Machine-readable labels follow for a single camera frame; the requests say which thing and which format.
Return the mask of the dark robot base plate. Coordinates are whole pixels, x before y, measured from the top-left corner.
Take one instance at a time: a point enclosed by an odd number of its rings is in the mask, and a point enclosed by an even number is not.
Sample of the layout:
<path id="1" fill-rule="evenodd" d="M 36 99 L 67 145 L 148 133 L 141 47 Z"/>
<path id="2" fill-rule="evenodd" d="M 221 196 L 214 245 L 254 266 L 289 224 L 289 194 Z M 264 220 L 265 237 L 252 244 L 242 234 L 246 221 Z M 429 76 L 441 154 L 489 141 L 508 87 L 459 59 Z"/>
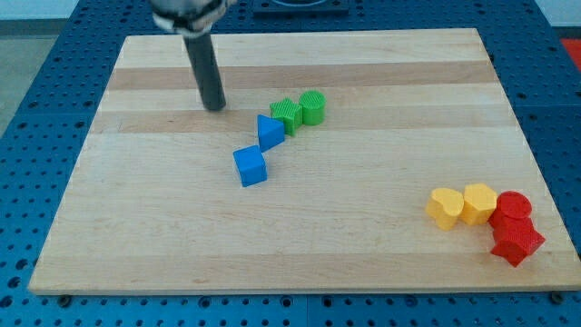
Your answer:
<path id="1" fill-rule="evenodd" d="M 350 0 L 252 0 L 254 17 L 346 15 Z"/>

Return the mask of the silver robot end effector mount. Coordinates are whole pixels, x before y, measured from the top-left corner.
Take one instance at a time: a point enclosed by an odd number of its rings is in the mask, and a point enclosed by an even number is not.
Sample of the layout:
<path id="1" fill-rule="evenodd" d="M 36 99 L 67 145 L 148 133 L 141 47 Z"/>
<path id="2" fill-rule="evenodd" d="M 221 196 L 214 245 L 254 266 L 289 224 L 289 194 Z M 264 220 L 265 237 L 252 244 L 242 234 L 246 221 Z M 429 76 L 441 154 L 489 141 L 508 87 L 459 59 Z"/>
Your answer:
<path id="1" fill-rule="evenodd" d="M 237 0 L 149 0 L 153 21 L 166 32 L 186 37 L 207 34 Z"/>

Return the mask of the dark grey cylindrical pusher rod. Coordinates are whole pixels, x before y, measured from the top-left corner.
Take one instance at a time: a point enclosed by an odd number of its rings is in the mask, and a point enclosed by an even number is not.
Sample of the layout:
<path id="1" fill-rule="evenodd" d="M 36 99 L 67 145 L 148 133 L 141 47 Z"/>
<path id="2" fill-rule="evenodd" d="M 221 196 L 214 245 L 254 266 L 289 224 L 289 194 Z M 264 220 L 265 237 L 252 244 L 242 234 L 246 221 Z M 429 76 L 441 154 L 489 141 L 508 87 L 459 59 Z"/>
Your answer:
<path id="1" fill-rule="evenodd" d="M 204 108 L 212 112 L 221 111 L 226 100 L 211 35 L 184 37 L 183 41 Z"/>

